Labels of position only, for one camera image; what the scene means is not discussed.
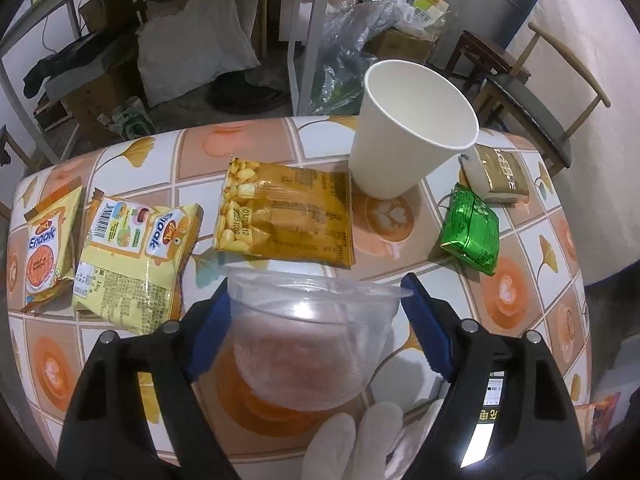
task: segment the gloved hand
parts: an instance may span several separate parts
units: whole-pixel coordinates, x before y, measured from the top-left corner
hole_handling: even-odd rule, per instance
[[[420,420],[402,427],[402,411],[391,402],[371,406],[356,438],[353,418],[337,413],[309,444],[302,480],[395,480],[414,460],[440,411],[436,400]]]

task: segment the cup rim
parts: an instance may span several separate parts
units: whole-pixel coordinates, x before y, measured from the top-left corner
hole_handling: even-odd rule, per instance
[[[419,69],[427,70],[428,72],[431,72],[431,74],[433,74],[434,76],[442,79],[447,85],[451,86],[454,90],[459,92],[459,94],[462,96],[462,98],[463,98],[463,100],[465,102],[466,107],[468,108],[469,111],[471,111],[471,115],[473,116],[474,121],[476,123],[476,134],[474,135],[474,138],[471,140],[471,142],[469,142],[467,144],[464,144],[462,146],[451,146],[451,145],[447,146],[446,144],[442,144],[440,142],[437,142],[436,140],[425,139],[423,136],[418,135],[412,129],[410,129],[409,127],[407,127],[404,124],[400,123],[398,120],[396,120],[391,115],[389,115],[389,113],[380,105],[380,103],[377,101],[377,99],[375,97],[373,97],[373,94],[371,93],[371,90],[369,89],[369,76],[370,76],[372,70],[375,69],[375,67],[377,67],[377,66],[381,66],[383,64],[388,64],[388,63],[392,63],[392,64],[408,64],[408,65],[412,65],[414,67],[418,67]],[[433,146],[437,146],[437,147],[442,148],[444,150],[451,150],[451,151],[454,151],[454,152],[461,152],[463,150],[468,150],[476,142],[478,142],[478,135],[479,135],[479,132],[480,132],[480,125],[478,123],[478,116],[476,116],[476,111],[472,107],[471,103],[465,98],[465,96],[462,94],[462,92],[460,92],[460,90],[458,90],[458,88],[456,88],[456,86],[451,81],[449,81],[447,78],[441,76],[440,74],[438,74],[435,70],[432,70],[431,68],[428,68],[428,67],[426,67],[424,65],[420,65],[420,64],[414,63],[412,61],[405,61],[404,59],[384,59],[382,61],[374,63],[373,65],[371,65],[367,69],[367,71],[366,71],[366,73],[364,75],[364,89],[365,89],[365,92],[367,93],[367,95],[369,96],[369,98],[371,99],[371,101],[373,102],[373,104],[376,105],[376,108],[387,119],[389,119],[393,124],[395,124],[399,128],[402,128],[404,131],[406,131],[407,133],[411,134],[416,139],[422,140],[423,142],[427,142],[429,144],[432,144]]]

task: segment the metal screw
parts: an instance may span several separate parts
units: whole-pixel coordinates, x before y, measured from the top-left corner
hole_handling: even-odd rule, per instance
[[[180,321],[176,321],[175,319],[170,319],[162,324],[162,331],[165,334],[173,334],[178,332],[178,330],[180,330]]]
[[[111,341],[116,339],[117,334],[113,330],[105,330],[100,334],[100,342],[104,344],[109,344]]]
[[[478,322],[474,321],[473,319],[463,319],[460,326],[462,327],[462,330],[464,330],[465,332],[471,332],[471,333],[477,332],[479,328]]]
[[[533,344],[538,344],[540,341],[542,341],[542,336],[540,335],[539,332],[536,332],[535,330],[527,330],[527,333],[525,334],[525,336]]]

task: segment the clear plastic container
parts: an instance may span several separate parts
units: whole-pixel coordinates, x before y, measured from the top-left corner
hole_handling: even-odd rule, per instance
[[[263,400],[304,412],[340,406],[364,389],[400,298],[412,294],[353,280],[227,270],[242,378]]]

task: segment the yellow snack package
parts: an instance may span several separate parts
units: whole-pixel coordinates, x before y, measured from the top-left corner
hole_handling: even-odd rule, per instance
[[[29,225],[24,307],[29,312],[41,306],[74,280],[72,230],[82,195],[80,177],[44,197],[24,214]]]
[[[352,225],[347,172],[232,157],[213,246],[261,258],[347,267],[354,263]]]
[[[72,305],[136,334],[148,334],[182,306],[180,277],[202,208],[146,206],[95,189],[76,270]]]

